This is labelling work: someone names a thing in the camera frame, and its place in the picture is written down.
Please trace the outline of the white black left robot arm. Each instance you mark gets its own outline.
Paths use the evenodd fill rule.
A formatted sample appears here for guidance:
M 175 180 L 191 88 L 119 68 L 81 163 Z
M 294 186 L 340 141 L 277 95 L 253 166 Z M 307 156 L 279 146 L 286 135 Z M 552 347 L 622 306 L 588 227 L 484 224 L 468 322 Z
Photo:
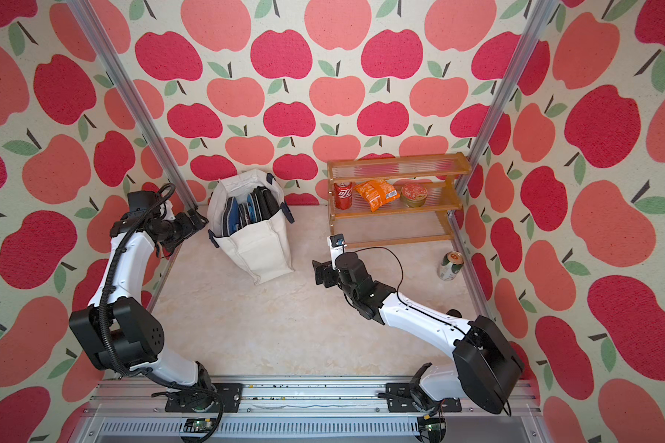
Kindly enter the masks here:
M 224 402 L 205 367 L 167 347 L 164 327 L 141 301 L 151 254 L 174 252 L 206 223 L 197 210 L 173 213 L 176 190 L 168 183 L 127 196 L 129 209 L 109 232 L 103 279 L 86 308 L 70 315 L 69 328 L 95 368 L 164 387 L 168 410 L 221 413 Z

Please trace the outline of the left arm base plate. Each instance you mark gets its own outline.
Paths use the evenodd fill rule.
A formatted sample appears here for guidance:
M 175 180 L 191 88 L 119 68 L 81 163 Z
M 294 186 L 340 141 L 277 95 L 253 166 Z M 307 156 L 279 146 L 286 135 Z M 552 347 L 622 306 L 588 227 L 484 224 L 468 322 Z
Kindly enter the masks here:
M 240 383 L 215 383 L 217 399 L 209 394 L 188 391 L 168 391 L 166 413 L 236 413 L 239 409 L 243 385 Z

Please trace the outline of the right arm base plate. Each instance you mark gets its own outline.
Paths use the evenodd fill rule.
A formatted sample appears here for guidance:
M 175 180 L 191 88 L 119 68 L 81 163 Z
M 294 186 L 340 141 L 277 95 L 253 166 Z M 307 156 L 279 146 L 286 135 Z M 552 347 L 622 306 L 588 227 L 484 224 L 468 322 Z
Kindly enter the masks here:
M 447 398 L 436 401 L 411 383 L 387 383 L 384 391 L 377 394 L 385 400 L 390 413 L 460 413 L 463 408 L 459 399 Z

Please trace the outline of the black mesh paddle case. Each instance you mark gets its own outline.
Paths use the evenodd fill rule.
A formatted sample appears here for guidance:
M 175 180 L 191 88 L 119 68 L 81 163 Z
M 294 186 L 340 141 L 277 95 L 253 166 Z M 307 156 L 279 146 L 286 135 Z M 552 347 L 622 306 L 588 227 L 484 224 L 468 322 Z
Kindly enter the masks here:
M 258 186 L 254 189 L 253 199 L 258 209 L 259 221 L 271 219 L 280 210 L 280 204 L 273 195 L 273 192 L 265 186 Z

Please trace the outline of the white canvas tote bag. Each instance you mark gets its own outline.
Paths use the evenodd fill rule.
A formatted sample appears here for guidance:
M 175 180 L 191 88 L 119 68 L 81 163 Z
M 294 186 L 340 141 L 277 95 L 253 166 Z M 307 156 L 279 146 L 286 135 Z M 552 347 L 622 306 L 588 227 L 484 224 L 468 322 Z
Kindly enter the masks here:
M 269 220 L 247 224 L 244 212 L 246 198 L 258 186 L 265 186 L 273 192 L 280 210 Z M 238 202 L 240 228 L 232 236 L 223 237 L 222 213 L 229 197 Z M 212 244 L 253 278 L 255 284 L 263 284 L 294 271 L 286 227 L 295 219 L 284 201 L 284 190 L 273 174 L 254 169 L 221 180 L 212 192 L 207 218 Z

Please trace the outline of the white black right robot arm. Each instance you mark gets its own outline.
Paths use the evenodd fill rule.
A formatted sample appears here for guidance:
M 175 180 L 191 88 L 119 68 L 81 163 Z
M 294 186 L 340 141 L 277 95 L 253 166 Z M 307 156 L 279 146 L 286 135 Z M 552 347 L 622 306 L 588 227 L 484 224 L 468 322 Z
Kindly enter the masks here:
M 384 398 L 411 403 L 421 413 L 436 413 L 448 399 L 467 398 L 487 413 L 512 414 L 510 395 L 525 366 L 496 323 L 441 313 L 402 295 L 398 288 L 375 281 L 355 252 L 327 262 L 312 262 L 315 282 L 338 287 L 361 317 L 407 332 L 452 359 L 448 365 L 422 365 L 405 394 Z

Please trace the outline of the blue paddle case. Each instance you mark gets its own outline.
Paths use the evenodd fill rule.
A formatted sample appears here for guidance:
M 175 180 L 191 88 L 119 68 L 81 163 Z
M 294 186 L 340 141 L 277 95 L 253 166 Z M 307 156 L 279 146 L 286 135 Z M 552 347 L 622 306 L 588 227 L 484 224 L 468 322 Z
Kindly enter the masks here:
M 244 212 L 247 224 L 258 223 L 260 221 L 260 212 L 258 211 L 256 197 L 253 193 L 247 195 Z
M 240 211 L 235 198 L 229 197 L 222 213 L 222 236 L 232 236 L 240 228 Z

